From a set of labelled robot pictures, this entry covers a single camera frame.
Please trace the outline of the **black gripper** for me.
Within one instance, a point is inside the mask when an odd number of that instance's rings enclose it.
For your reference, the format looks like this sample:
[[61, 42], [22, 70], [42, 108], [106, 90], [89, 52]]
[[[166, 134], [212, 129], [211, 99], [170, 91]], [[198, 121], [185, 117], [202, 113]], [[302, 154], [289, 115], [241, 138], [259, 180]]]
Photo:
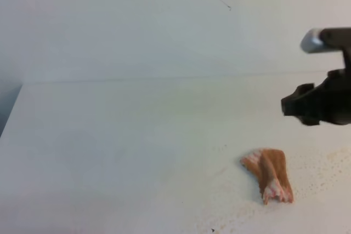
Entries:
[[307, 126], [326, 122], [334, 125], [350, 124], [350, 73], [332, 70], [317, 87], [314, 83], [299, 85], [281, 99], [284, 116], [300, 116]]

